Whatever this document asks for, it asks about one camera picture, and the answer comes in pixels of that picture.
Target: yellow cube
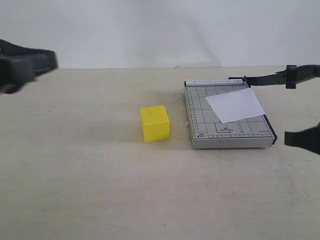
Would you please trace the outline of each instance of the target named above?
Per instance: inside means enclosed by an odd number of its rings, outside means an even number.
[[[170,120],[165,106],[150,106],[140,109],[145,143],[170,138]]]

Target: table surface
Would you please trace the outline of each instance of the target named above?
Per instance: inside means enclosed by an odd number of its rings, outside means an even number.
[[[284,67],[57,70],[1,95],[0,239],[318,239],[320,157],[284,131],[320,121],[320,81],[254,87],[278,135],[267,149],[194,150],[184,80]],[[171,138],[143,143],[140,108]]]

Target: paper cutter base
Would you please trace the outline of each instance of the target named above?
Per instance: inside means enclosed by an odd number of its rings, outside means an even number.
[[[184,95],[189,121],[190,138],[194,149],[268,148],[277,136],[265,115],[240,121],[221,123],[205,97],[249,88],[241,84],[219,81],[185,83]]]

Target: white paper sheet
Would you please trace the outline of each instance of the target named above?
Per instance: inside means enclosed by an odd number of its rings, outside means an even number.
[[[251,87],[205,99],[223,124],[265,114]]]

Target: white wall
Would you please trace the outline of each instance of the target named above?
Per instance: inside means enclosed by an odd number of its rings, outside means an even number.
[[[320,64],[319,0],[2,0],[0,37],[61,68]]]

